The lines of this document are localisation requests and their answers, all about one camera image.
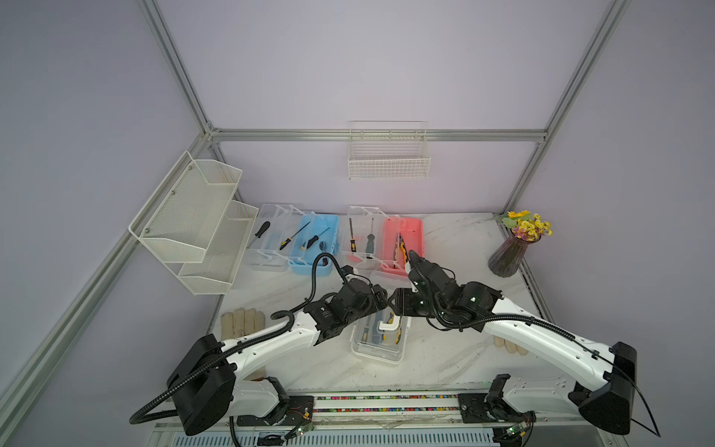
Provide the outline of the white clear toolbox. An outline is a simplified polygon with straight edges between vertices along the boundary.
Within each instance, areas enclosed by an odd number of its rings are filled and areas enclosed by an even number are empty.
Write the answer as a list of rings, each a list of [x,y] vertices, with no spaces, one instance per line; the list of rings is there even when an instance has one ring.
[[[404,358],[411,318],[396,316],[389,308],[359,320],[350,348],[358,357],[397,365]]]

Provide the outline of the pink clear toolbox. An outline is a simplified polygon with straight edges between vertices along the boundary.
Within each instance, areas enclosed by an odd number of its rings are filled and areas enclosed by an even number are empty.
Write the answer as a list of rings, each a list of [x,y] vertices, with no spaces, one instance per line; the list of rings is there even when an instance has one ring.
[[[357,252],[350,250],[350,232],[348,218],[352,218]],[[366,257],[367,235],[370,232],[371,220],[374,219],[375,253],[374,258]],[[357,269],[381,270],[387,274],[402,277],[408,276],[408,264],[395,263],[397,234],[402,234],[408,257],[410,251],[425,255],[424,223],[415,217],[405,217],[398,214],[387,214],[377,207],[349,206],[344,222],[341,238],[341,253],[346,261]]]

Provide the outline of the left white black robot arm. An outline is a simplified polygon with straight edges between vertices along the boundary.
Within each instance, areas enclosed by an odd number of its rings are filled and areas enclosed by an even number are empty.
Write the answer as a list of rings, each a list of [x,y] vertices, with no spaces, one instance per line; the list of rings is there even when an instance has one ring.
[[[361,279],[348,279],[339,292],[305,304],[296,312],[279,311],[272,318],[288,321],[252,336],[218,341],[200,338],[168,380],[184,384],[171,396],[184,434],[195,436],[225,417],[253,417],[268,426],[282,422],[290,396],[275,377],[249,377],[272,361],[312,348],[340,335],[357,320],[387,308],[387,291]]]

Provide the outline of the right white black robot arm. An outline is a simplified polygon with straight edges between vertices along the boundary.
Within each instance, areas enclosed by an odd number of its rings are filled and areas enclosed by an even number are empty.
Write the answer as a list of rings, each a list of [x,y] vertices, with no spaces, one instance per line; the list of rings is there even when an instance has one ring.
[[[568,395],[579,415],[616,435],[631,432],[638,394],[638,353],[633,346],[612,346],[574,335],[516,305],[502,292],[477,281],[463,285],[445,268],[415,251],[408,254],[411,283],[389,300],[402,317],[428,318],[445,331],[475,330],[520,346],[575,380]]]

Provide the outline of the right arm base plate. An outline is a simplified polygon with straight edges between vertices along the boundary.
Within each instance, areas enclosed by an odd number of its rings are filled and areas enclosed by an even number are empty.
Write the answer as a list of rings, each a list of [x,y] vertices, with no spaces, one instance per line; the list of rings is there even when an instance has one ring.
[[[461,393],[457,395],[458,408],[465,424],[484,423],[532,423],[536,420],[533,411],[521,413],[509,406],[501,397],[488,393]]]

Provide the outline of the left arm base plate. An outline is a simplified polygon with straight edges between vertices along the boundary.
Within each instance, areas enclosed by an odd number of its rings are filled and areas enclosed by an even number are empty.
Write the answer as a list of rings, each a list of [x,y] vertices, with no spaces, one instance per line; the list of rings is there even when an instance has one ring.
[[[240,428],[294,427],[310,419],[314,407],[314,396],[290,396],[287,400],[281,400],[266,416],[240,415],[235,422]]]

